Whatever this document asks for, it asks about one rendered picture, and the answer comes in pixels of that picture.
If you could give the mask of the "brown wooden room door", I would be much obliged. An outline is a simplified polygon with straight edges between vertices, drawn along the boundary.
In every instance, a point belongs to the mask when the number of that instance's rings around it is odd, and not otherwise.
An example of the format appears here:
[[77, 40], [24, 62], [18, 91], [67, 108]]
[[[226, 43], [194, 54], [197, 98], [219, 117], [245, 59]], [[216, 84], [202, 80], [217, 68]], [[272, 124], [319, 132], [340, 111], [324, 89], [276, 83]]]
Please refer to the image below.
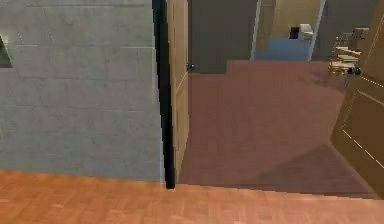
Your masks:
[[331, 142], [384, 199], [384, 0], [378, 0], [358, 62], [349, 75]]
[[261, 0], [256, 49], [267, 50], [272, 33], [273, 19], [275, 13], [276, 0]]
[[188, 0], [166, 0], [166, 3], [175, 182], [178, 183], [189, 135]]

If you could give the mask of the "white toilet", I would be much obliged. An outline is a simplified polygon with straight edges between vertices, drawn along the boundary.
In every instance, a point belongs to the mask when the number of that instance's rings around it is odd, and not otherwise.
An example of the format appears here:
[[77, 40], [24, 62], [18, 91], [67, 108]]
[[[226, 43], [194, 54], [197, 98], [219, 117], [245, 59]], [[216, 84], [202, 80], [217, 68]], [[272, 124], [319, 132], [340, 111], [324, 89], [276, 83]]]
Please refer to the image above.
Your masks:
[[313, 37], [313, 29], [310, 24], [301, 24], [299, 26], [299, 39], [310, 41]]

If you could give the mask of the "light wooden shelf unit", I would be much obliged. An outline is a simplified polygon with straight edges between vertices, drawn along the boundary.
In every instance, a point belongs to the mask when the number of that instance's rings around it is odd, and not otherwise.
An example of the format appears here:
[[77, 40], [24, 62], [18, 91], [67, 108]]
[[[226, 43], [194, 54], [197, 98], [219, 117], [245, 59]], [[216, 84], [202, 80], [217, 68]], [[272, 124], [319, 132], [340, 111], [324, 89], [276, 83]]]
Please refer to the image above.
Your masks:
[[356, 27], [351, 32], [344, 32], [335, 39], [329, 57], [328, 71], [330, 74], [346, 75], [348, 68], [359, 67], [359, 58], [368, 32], [367, 27]]

